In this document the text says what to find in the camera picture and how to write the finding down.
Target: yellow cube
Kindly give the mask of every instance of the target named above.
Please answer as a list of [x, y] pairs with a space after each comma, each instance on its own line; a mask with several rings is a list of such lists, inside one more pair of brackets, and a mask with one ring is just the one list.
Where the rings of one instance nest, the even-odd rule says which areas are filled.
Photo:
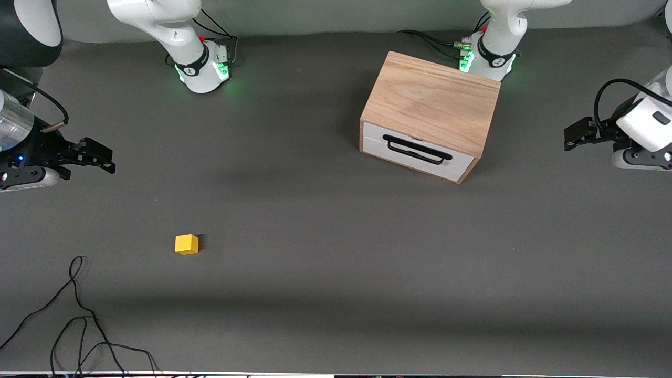
[[175, 236], [175, 252], [181, 255], [198, 253], [198, 236], [187, 234]]

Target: black handle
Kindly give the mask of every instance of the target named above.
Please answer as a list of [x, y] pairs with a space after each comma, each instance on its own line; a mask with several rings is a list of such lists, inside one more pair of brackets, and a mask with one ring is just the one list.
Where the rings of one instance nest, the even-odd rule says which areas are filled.
[[[417, 143], [405, 141], [404, 139], [393, 137], [392, 135], [385, 134], [385, 135], [382, 136], [382, 138], [387, 141], [387, 148], [391, 149], [392, 151], [398, 152], [398, 153], [403, 153], [404, 155], [408, 155], [410, 157], [414, 157], [415, 159], [420, 159], [422, 161], [426, 161], [427, 163], [440, 165], [441, 163], [444, 162], [444, 160], [453, 160], [453, 156], [450, 155], [449, 153], [437, 151], [435, 149], [425, 147], [425, 146], [419, 145]], [[424, 152], [424, 153], [432, 155], [432, 156], [436, 156], [440, 160], [430, 159], [426, 156], [420, 155], [419, 153], [416, 153], [416, 152], [413, 152], [413, 151], [406, 151], [404, 149], [400, 149], [398, 147], [393, 146], [392, 143], [395, 143], [397, 145], [402, 145], [404, 147], [416, 149], [420, 152]]]

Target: wooden drawer box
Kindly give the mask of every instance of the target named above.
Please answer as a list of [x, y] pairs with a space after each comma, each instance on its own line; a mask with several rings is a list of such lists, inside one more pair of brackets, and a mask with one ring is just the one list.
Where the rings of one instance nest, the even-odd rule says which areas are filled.
[[360, 118], [360, 151], [459, 184], [481, 157], [499, 86], [389, 52]]

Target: white drawer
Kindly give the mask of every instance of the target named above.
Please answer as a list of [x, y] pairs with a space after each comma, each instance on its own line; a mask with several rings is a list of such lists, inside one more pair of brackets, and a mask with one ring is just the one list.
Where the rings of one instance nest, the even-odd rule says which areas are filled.
[[[413, 139], [408, 135], [367, 122], [364, 123], [362, 151], [451, 181], [458, 181], [474, 161], [472, 156], [464, 153]], [[442, 156], [442, 154], [448, 154], [451, 158]]]

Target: cable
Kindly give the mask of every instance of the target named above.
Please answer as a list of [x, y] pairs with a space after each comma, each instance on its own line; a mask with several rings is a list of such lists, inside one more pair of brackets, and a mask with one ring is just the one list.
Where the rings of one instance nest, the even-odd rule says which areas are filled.
[[[106, 344], [107, 344], [106, 342], [101, 341], [101, 342], [99, 342], [98, 344], [94, 345], [94, 346], [89, 350], [89, 352], [85, 355], [84, 359], [81, 360], [81, 361], [79, 362], [79, 366], [77, 367], [77, 369], [78, 369], [78, 370], [81, 370], [81, 367], [84, 365], [84, 363], [85, 363], [86, 360], [89, 358], [89, 356], [91, 355], [91, 353], [92, 353], [97, 347], [99, 347], [99, 346], [101, 346], [101, 345], [106, 345]], [[157, 371], [159, 370], [159, 366], [158, 366], [156, 360], [154, 359], [154, 356], [152, 356], [152, 354], [151, 354], [150, 352], [148, 352], [147, 350], [139, 349], [139, 348], [133, 348], [133, 347], [130, 347], [130, 346], [127, 346], [127, 345], [114, 344], [114, 343], [110, 343], [110, 345], [111, 345], [111, 346], [114, 346], [114, 347], [116, 347], [116, 348], [123, 348], [123, 349], [133, 350], [134, 352], [142, 352], [142, 353], [145, 353], [145, 355], [147, 355], [147, 359], [149, 360], [149, 365], [150, 365], [150, 367], [151, 367], [151, 369], [152, 369], [152, 374], [153, 374], [155, 377], [157, 376]]]
[[215, 32], [213, 29], [210, 29], [209, 27], [204, 26], [203, 24], [201, 24], [200, 22], [198, 22], [195, 18], [192, 18], [192, 21], [195, 22], [196, 25], [200, 26], [201, 28], [203, 28], [203, 29], [205, 29], [205, 30], [207, 30], [207, 31], [209, 31], [209, 32], [211, 32], [211, 33], [215, 33], [215, 34], [217, 34], [217, 35], [219, 35], [219, 36], [224, 36], [224, 37], [227, 37], [227, 38], [230, 38], [230, 39], [234, 39], [234, 37], [233, 37], [232, 35], [228, 34], [228, 33], [227, 33], [227, 34], [223, 34], [223, 33], [220, 33], [220, 32]]
[[444, 42], [444, 41], [442, 41], [442, 40], [440, 40], [440, 39], [438, 39], [438, 38], [435, 38], [435, 37], [433, 37], [433, 36], [430, 36], [430, 35], [427, 34], [427, 33], [419, 32], [419, 31], [417, 31], [417, 30], [409, 30], [409, 29], [406, 29], [406, 30], [399, 30], [397, 33], [413, 34], [413, 35], [418, 36], [418, 37], [420, 37], [420, 38], [422, 38], [422, 39], [424, 39], [424, 40], [430, 40], [430, 41], [432, 41], [432, 42], [434, 42], [434, 43], [436, 43], [436, 44], [440, 44], [440, 45], [442, 45], [442, 46], [453, 47], [453, 43], [452, 43], [452, 42]]
[[56, 371], [54, 369], [54, 358], [56, 357], [56, 347], [58, 346], [58, 342], [60, 341], [60, 338], [63, 336], [65, 331], [76, 321], [76, 320], [83, 320], [84, 321], [84, 328], [82, 330], [82, 337], [81, 337], [81, 342], [79, 343], [79, 359], [81, 359], [81, 350], [82, 350], [82, 345], [84, 343], [84, 334], [86, 332], [86, 327], [87, 324], [89, 323], [87, 321], [87, 318], [91, 318], [90, 316], [75, 316], [74, 318], [70, 319], [66, 324], [65, 327], [60, 331], [58, 334], [58, 337], [56, 337], [56, 341], [54, 341], [54, 345], [51, 347], [51, 353], [49, 354], [49, 366], [51, 367], [51, 374], [53, 377], [56, 377]]
[[61, 113], [63, 113], [63, 120], [56, 123], [56, 124], [53, 124], [49, 127], [46, 127], [44, 129], [42, 129], [43, 133], [49, 133], [50, 131], [58, 130], [61, 127], [68, 124], [68, 122], [70, 121], [70, 116], [68, 115], [67, 110], [65, 110], [65, 108], [63, 108], [63, 105], [61, 105], [60, 102], [56, 101], [56, 99], [51, 97], [49, 95], [49, 93], [46, 93], [45, 91], [41, 90], [37, 85], [31, 83], [30, 81], [28, 81], [27, 79], [19, 76], [18, 74], [6, 69], [5, 67], [2, 67], [2, 72], [3, 72], [4, 75], [12, 76], [13, 78], [21, 81], [21, 83], [24, 84], [26, 87], [29, 87], [30, 89], [32, 89], [32, 90], [38, 92], [39, 94], [43, 95], [47, 100], [51, 101], [52, 104], [54, 104], [60, 110]]
[[212, 29], [204, 26], [200, 22], [198, 22], [196, 19], [193, 19], [192, 21], [194, 21], [196, 23], [196, 25], [199, 25], [201, 28], [203, 28], [203, 29], [205, 29], [209, 32], [212, 32], [212, 33], [218, 34], [220, 36], [224, 36], [224, 37], [233, 39], [235, 41], [234, 44], [233, 44], [233, 58], [231, 58], [230, 61], [231, 61], [231, 63], [235, 63], [236, 58], [238, 57], [238, 41], [239, 41], [239, 38], [237, 36], [229, 34], [229, 32], [227, 32], [226, 29], [224, 29], [217, 21], [215, 21], [214, 18], [210, 17], [208, 12], [206, 12], [204, 9], [201, 9], [201, 12], [203, 12], [203, 14], [206, 15], [206, 17], [209, 18], [210, 21], [212, 21], [213, 24], [217, 25], [217, 27], [220, 28], [224, 33], [215, 32], [214, 30], [212, 30]]
[[[26, 323], [26, 321], [27, 321], [28, 319], [30, 319], [33, 315], [36, 315], [37, 313], [40, 313], [41, 311], [44, 311], [47, 307], [51, 306], [52, 303], [54, 303], [54, 301], [56, 301], [56, 298], [58, 298], [58, 296], [63, 292], [63, 290], [65, 290], [65, 288], [68, 287], [70, 284], [73, 284], [73, 288], [74, 288], [74, 290], [75, 290], [75, 301], [77, 302], [77, 305], [78, 305], [81, 309], [84, 309], [85, 311], [88, 311], [88, 312], [90, 313], [90, 315], [76, 316], [76, 317], [70, 319], [70, 320], [65, 324], [65, 327], [63, 327], [63, 329], [62, 329], [62, 330], [60, 331], [60, 333], [58, 334], [58, 337], [56, 338], [56, 341], [54, 341], [54, 345], [52, 346], [51, 353], [50, 353], [50, 355], [49, 355], [49, 363], [50, 363], [50, 367], [51, 367], [52, 374], [55, 374], [55, 371], [54, 371], [54, 359], [55, 359], [55, 356], [56, 356], [56, 348], [58, 347], [58, 343], [60, 342], [60, 338], [63, 336], [63, 334], [65, 333], [65, 331], [66, 331], [66, 330], [67, 330], [67, 329], [68, 329], [68, 328], [69, 328], [75, 321], [81, 319], [81, 320], [84, 321], [84, 327], [83, 327], [83, 329], [82, 329], [82, 333], [81, 333], [81, 337], [80, 337], [79, 353], [78, 353], [78, 357], [77, 357], [77, 369], [75, 370], [75, 376], [74, 376], [73, 378], [75, 378], [75, 377], [77, 376], [77, 372], [80, 373], [80, 376], [83, 376], [83, 374], [82, 374], [82, 365], [83, 365], [83, 363], [86, 361], [86, 359], [88, 358], [88, 356], [93, 352], [93, 350], [94, 350], [95, 348], [97, 348], [98, 346], [101, 346], [101, 345], [106, 345], [106, 346], [109, 348], [110, 353], [112, 354], [112, 358], [113, 358], [113, 360], [114, 360], [114, 364], [117, 366], [117, 368], [119, 368], [119, 370], [121, 371], [121, 373], [122, 373], [123, 375], [127, 374], [127, 372], [126, 372], [126, 370], [121, 366], [121, 364], [119, 363], [119, 360], [118, 360], [118, 358], [117, 358], [117, 356], [116, 356], [116, 354], [115, 354], [115, 352], [114, 352], [114, 349], [112, 348], [113, 346], [114, 346], [114, 347], [117, 347], [117, 348], [124, 348], [124, 349], [128, 349], [128, 350], [133, 350], [133, 351], [135, 351], [135, 352], [142, 352], [142, 353], [145, 353], [145, 354], [147, 355], [147, 358], [148, 358], [149, 361], [150, 361], [150, 364], [151, 364], [151, 367], [152, 367], [152, 372], [153, 372], [154, 375], [156, 376], [156, 370], [159, 370], [159, 367], [158, 367], [158, 364], [156, 363], [156, 360], [154, 359], [154, 357], [152, 356], [152, 354], [151, 354], [149, 351], [144, 350], [144, 349], [139, 349], [139, 348], [133, 348], [133, 347], [131, 347], [131, 346], [127, 346], [127, 345], [111, 343], [110, 340], [108, 339], [108, 337], [107, 337], [105, 331], [103, 331], [103, 328], [102, 328], [101, 325], [100, 325], [98, 316], [95, 314], [95, 312], [94, 312], [92, 309], [90, 309], [90, 308], [84, 306], [84, 304], [82, 304], [82, 302], [81, 302], [81, 300], [80, 300], [80, 298], [79, 298], [79, 290], [78, 290], [78, 288], [77, 288], [77, 281], [75, 280], [75, 278], [77, 277], [78, 273], [79, 273], [80, 270], [82, 269], [83, 264], [84, 264], [84, 256], [76, 256], [76, 257], [72, 260], [72, 262], [70, 263], [70, 267], [69, 267], [69, 269], [68, 269], [68, 276], [69, 276], [69, 278], [70, 278], [70, 279], [68, 280], [68, 282], [66, 282], [66, 283], [65, 283], [65, 284], [64, 284], [64, 285], [63, 285], [63, 286], [56, 292], [56, 294], [54, 295], [54, 297], [52, 297], [51, 300], [49, 300], [49, 302], [47, 302], [47, 304], [45, 304], [44, 306], [42, 306], [39, 310], [34, 311], [34, 312], [31, 312], [30, 314], [28, 314], [28, 315], [22, 320], [22, 322], [19, 324], [19, 326], [16, 328], [16, 330], [14, 331], [14, 333], [13, 333], [8, 339], [6, 339], [6, 341], [0, 346], [0, 350], [1, 350], [2, 348], [4, 348], [4, 347], [5, 347], [5, 346], [6, 346], [6, 345], [7, 345], [7, 344], [14, 338], [14, 336], [16, 336], [16, 334], [23, 328], [24, 324]], [[82, 358], [81, 358], [81, 355], [82, 355], [82, 348], [83, 348], [83, 344], [84, 344], [84, 337], [85, 337], [85, 333], [86, 333], [86, 329], [87, 329], [87, 326], [88, 326], [88, 320], [89, 320], [89, 319], [92, 319], [92, 320], [93, 320], [93, 323], [95, 324], [96, 328], [98, 329], [100, 335], [103, 337], [103, 340], [104, 340], [104, 341], [103, 341], [103, 342], [99, 342], [99, 343], [96, 344], [93, 348], [91, 348], [91, 350], [86, 354], [86, 356], [85, 356], [84, 359], [82, 360]]]
[[444, 42], [438, 38], [435, 38], [433, 36], [430, 36], [429, 34], [419, 32], [417, 30], [399, 30], [397, 33], [402, 33], [402, 34], [412, 34], [414, 36], [418, 36], [422, 38], [426, 43], [429, 44], [430, 47], [432, 47], [434, 50], [438, 51], [441, 55], [444, 55], [448, 58], [452, 59], [459, 59], [460, 56], [456, 54], [448, 54], [446, 51], [443, 51], [442, 49], [439, 48], [439, 46], [443, 47], [453, 47], [453, 44], [451, 42]]
[[602, 93], [604, 93], [604, 90], [607, 89], [607, 87], [609, 87], [611, 84], [615, 84], [615, 83], [628, 84], [632, 87], [635, 87], [639, 91], [642, 91], [642, 92], [646, 93], [648, 96], [653, 97], [657, 101], [660, 101], [667, 106], [672, 106], [672, 101], [671, 100], [668, 100], [667, 98], [664, 98], [663, 96], [655, 93], [654, 91], [652, 91], [649, 88], [637, 83], [636, 81], [633, 81], [633, 80], [630, 80], [630, 79], [613, 79], [613, 80], [607, 81], [606, 83], [604, 83], [604, 85], [602, 85], [602, 87], [599, 89], [599, 91], [597, 91], [597, 95], [595, 96], [595, 103], [593, 104], [593, 117], [595, 119], [595, 122], [597, 123], [597, 128], [599, 129], [600, 133], [602, 135], [605, 135], [605, 136], [609, 137], [609, 139], [611, 139], [613, 141], [616, 141], [615, 138], [613, 138], [613, 136], [611, 136], [610, 134], [606, 134], [604, 132], [602, 121], [599, 119], [599, 101], [602, 98]]
[[485, 16], [487, 16], [488, 14], [490, 14], [489, 11], [485, 12], [485, 13], [478, 19], [478, 22], [476, 22], [476, 27], [474, 28], [474, 33], [475, 33], [476, 31], [478, 31], [478, 29], [490, 19], [489, 16], [488, 16], [488, 18], [485, 18]]
[[[81, 269], [81, 265], [79, 266], [79, 268], [78, 268], [77, 271], [75, 272], [75, 275], [77, 275], [77, 273], [79, 273], [79, 269]], [[28, 319], [30, 319], [30, 317], [32, 317], [33, 315], [36, 315], [37, 313], [40, 313], [41, 311], [45, 310], [47, 307], [51, 306], [51, 304], [54, 303], [54, 301], [56, 301], [56, 298], [58, 298], [58, 296], [59, 296], [59, 295], [65, 290], [65, 288], [68, 287], [68, 285], [70, 285], [72, 282], [73, 282], [73, 278], [70, 277], [70, 280], [68, 280], [68, 282], [66, 282], [65, 285], [63, 285], [63, 286], [60, 287], [60, 289], [59, 289], [59, 290], [56, 292], [56, 294], [51, 298], [51, 300], [49, 300], [49, 302], [47, 302], [47, 304], [45, 304], [44, 306], [42, 306], [42, 308], [40, 308], [39, 310], [37, 310], [37, 311], [33, 311], [33, 312], [29, 313], [29, 314], [28, 314], [28, 315], [21, 321], [21, 323], [20, 323], [19, 326], [16, 328], [16, 330], [14, 331], [14, 333], [12, 333], [11, 336], [8, 337], [8, 339], [6, 339], [5, 342], [2, 343], [2, 345], [0, 345], [0, 350], [2, 350], [3, 348], [5, 348], [5, 346], [7, 346], [7, 344], [9, 344], [9, 342], [11, 341], [11, 339], [13, 339], [14, 336], [16, 336], [17, 333], [19, 333], [19, 331], [23, 328], [25, 322], [26, 322]]]
[[218, 28], [220, 28], [224, 33], [226, 33], [227, 36], [230, 36], [231, 38], [238, 38], [238, 37], [234, 37], [233, 35], [229, 34], [226, 31], [226, 29], [222, 28], [222, 26], [220, 24], [217, 24], [217, 21], [215, 21], [212, 17], [210, 17], [208, 12], [206, 12], [204, 9], [201, 9], [201, 12], [203, 12], [203, 14], [206, 15], [206, 17], [209, 18], [210, 21], [212, 21], [213, 24], [217, 25]]

